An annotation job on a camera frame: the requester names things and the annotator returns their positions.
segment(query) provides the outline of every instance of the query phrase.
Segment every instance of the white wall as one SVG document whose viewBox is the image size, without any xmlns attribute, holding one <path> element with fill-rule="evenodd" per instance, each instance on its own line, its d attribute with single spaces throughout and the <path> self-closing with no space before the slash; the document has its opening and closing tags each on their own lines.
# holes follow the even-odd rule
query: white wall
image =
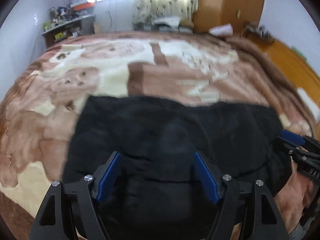
<svg viewBox="0 0 320 240">
<path fill-rule="evenodd" d="M 19 0 L 0 29 L 0 101 L 15 79 L 46 49 L 41 36 L 49 8 L 62 0 Z"/>
<path fill-rule="evenodd" d="M 320 76 L 320 32 L 299 0 L 265 0 L 260 25 L 299 49 Z"/>
<path fill-rule="evenodd" d="M 132 5 L 133 0 L 97 2 L 93 10 L 96 23 L 101 25 L 103 32 L 131 31 Z"/>
</svg>

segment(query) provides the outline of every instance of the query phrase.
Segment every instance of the cable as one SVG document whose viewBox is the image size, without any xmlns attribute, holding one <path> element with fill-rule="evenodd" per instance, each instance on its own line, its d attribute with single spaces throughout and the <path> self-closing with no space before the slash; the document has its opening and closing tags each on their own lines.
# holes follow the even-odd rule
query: cable
<svg viewBox="0 0 320 240">
<path fill-rule="evenodd" d="M 112 17 L 110 11 L 106 11 L 106 14 L 110 15 L 110 30 L 112 29 Z"/>
</svg>

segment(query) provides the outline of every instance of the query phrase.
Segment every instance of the blanket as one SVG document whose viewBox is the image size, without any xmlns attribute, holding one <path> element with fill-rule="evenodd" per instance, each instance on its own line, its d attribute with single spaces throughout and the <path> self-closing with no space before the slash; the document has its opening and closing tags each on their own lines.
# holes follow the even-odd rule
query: blanket
<svg viewBox="0 0 320 240">
<path fill-rule="evenodd" d="M 149 95 L 186 106 L 218 101 L 272 106 L 284 129 L 316 135 L 294 85 L 245 39 L 127 32 L 65 41 L 32 63 L 0 104 L 0 214 L 18 240 L 27 239 L 50 182 L 61 179 L 88 95 Z M 288 232 L 313 190 L 312 182 L 292 169 L 275 197 Z"/>
</svg>

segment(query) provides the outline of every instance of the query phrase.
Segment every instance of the black towel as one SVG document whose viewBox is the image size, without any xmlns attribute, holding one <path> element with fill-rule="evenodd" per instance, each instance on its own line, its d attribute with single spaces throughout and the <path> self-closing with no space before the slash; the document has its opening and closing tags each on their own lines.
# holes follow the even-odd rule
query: black towel
<svg viewBox="0 0 320 240">
<path fill-rule="evenodd" d="M 194 152 L 202 151 L 238 180 L 262 179 L 274 196 L 291 175 L 290 157 L 276 154 L 271 144 L 281 130 L 275 110 L 264 106 L 186 107 L 146 96 L 89 97 L 63 182 L 93 174 L 119 151 L 123 169 L 112 197 L 100 207 L 111 238 L 199 240 L 208 234 L 216 207 L 195 174 Z"/>
</svg>

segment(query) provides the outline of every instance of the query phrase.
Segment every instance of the blue gripper pad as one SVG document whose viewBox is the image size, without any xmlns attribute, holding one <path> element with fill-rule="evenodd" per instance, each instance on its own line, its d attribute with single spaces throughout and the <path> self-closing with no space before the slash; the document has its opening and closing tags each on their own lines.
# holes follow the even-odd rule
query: blue gripper pad
<svg viewBox="0 0 320 240">
<path fill-rule="evenodd" d="M 303 146 L 306 143 L 301 135 L 289 132 L 287 130 L 283 130 L 281 132 L 281 137 L 297 146 Z"/>
<path fill-rule="evenodd" d="M 203 158 L 198 152 L 194 154 L 194 165 L 196 173 L 198 174 L 199 179 L 201 180 L 202 186 L 204 188 L 205 194 L 209 200 L 214 204 L 218 204 L 222 199 L 219 197 L 219 185 L 213 175 L 211 174 L 208 166 L 205 164 Z"/>
<path fill-rule="evenodd" d="M 106 164 L 99 166 L 94 172 L 95 181 L 92 187 L 92 197 L 98 204 L 101 204 L 110 196 L 119 173 L 121 158 L 121 153 L 113 152 Z"/>
</svg>

